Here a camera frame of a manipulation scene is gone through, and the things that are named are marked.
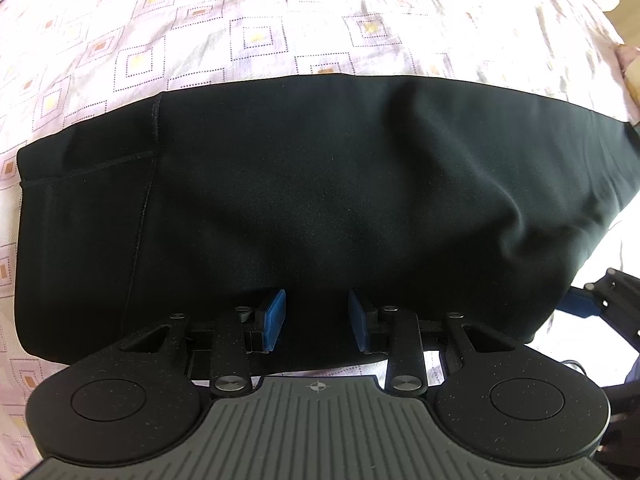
white bedsheet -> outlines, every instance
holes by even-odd
[[[470,80],[637,123],[621,42],[592,0],[0,2],[0,479],[36,463],[26,399],[60,369],[15,334],[20,147],[161,91],[331,72]]]

bed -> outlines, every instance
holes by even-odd
[[[332,73],[477,82],[638,124],[640,110],[616,58],[622,39],[602,12],[612,1],[0,1],[0,478],[17,478],[37,463],[26,401],[64,366],[25,352],[15,330],[18,150],[160,92]],[[574,285],[598,279],[607,267],[640,276],[639,221],[636,198]],[[609,374],[596,379],[602,386],[624,381],[636,352],[593,320],[554,317],[535,348],[587,360],[595,375],[605,368],[598,360],[606,362]],[[585,334],[600,338],[600,351],[584,344],[572,351]],[[438,364],[428,359],[438,381]],[[382,377],[383,366],[322,373]]]

black wire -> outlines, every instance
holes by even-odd
[[[574,361],[573,359],[567,359],[566,361],[560,361],[563,365],[574,365],[577,366],[578,368],[580,368],[580,370],[582,370],[582,373],[584,374],[585,377],[589,377],[587,375],[587,370],[584,369],[584,366],[582,366],[578,361]]]

black pants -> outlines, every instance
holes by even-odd
[[[212,319],[283,287],[258,374],[366,361],[353,286],[530,339],[638,191],[640,142],[503,88],[292,76],[159,94],[30,144],[18,168],[27,351],[70,363],[165,314]]]

crosshair symbol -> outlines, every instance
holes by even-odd
[[[316,381],[311,386],[307,386],[307,388],[311,388],[313,391],[319,394],[322,390],[328,388],[328,386],[324,383],[321,383],[320,381]]]

